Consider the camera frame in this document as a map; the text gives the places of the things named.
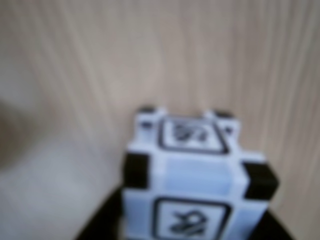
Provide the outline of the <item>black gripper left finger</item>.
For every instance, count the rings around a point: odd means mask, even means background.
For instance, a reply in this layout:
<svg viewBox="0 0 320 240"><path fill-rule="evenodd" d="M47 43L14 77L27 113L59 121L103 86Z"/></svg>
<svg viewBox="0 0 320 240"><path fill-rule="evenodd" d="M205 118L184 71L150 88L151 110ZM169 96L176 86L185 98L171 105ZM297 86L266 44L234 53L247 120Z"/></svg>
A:
<svg viewBox="0 0 320 240"><path fill-rule="evenodd" d="M123 216L122 187L115 188L75 240L118 240L120 220Z"/></svg>

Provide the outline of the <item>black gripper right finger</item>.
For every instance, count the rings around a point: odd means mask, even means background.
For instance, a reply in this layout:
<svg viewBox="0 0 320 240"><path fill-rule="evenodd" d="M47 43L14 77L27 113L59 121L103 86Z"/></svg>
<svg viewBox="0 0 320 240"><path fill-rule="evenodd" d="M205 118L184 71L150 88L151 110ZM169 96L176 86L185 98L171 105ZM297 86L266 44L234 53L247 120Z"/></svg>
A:
<svg viewBox="0 0 320 240"><path fill-rule="evenodd" d="M262 240L295 240L292 234L269 211L263 217L261 230Z"/></svg>

